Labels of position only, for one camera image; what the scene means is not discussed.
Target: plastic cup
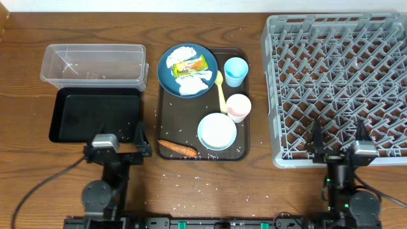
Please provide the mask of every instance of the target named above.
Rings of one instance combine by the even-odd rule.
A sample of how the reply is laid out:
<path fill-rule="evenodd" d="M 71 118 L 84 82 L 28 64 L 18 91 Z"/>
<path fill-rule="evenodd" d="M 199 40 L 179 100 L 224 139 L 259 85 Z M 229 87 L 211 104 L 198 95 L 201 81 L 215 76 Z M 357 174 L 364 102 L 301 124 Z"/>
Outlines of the plastic cup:
<path fill-rule="evenodd" d="M 226 101 L 228 116 L 235 122 L 240 123 L 250 113 L 252 103 L 249 98 L 242 94 L 235 94 Z"/>
<path fill-rule="evenodd" d="M 249 65 L 242 58 L 233 57 L 224 63 L 224 78 L 229 87 L 239 87 L 248 72 Z"/>

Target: plastic spoon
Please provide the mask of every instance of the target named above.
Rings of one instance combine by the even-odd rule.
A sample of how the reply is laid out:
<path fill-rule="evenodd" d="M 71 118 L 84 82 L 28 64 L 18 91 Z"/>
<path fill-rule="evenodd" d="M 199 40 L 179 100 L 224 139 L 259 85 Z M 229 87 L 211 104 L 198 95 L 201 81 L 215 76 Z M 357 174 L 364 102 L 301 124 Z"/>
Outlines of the plastic spoon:
<path fill-rule="evenodd" d="M 226 114 L 226 102 L 224 101 L 224 95 L 222 91 L 222 82 L 223 82 L 223 76 L 221 71 L 217 72 L 215 84 L 217 85 L 217 90 L 219 92 L 219 105 L 221 106 L 221 113 Z"/>

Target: gray dish rack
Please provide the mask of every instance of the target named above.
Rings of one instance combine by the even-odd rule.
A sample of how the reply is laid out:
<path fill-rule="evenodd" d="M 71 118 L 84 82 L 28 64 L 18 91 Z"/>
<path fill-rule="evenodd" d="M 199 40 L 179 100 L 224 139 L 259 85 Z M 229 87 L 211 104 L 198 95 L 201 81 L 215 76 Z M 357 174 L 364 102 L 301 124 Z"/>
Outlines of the gray dish rack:
<path fill-rule="evenodd" d="M 378 148 L 371 165 L 407 165 L 407 14 L 276 15 L 261 54 L 272 158 L 320 167 L 306 142 L 314 120 L 327 148 L 347 148 L 362 120 Z"/>

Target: yellow wrapper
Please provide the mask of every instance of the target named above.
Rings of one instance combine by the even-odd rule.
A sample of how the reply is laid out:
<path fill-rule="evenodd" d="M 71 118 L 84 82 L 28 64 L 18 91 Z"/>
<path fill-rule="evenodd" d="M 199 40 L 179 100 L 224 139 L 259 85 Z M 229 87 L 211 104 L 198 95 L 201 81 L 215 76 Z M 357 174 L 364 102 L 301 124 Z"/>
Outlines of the yellow wrapper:
<path fill-rule="evenodd" d="M 208 63 L 206 62 L 204 55 L 201 55 L 197 59 L 186 60 L 172 66 L 172 72 L 174 73 L 175 78 L 189 76 L 192 73 L 206 69 L 208 69 Z"/>

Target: white wall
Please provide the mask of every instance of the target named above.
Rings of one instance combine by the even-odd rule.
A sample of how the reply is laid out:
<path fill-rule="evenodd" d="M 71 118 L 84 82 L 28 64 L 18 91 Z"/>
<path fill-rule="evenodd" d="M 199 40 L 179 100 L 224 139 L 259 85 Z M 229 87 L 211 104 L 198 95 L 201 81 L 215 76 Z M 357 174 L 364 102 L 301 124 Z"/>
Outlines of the white wall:
<path fill-rule="evenodd" d="M 126 12 L 389 12 L 407 0 L 0 0 L 17 11 Z"/>

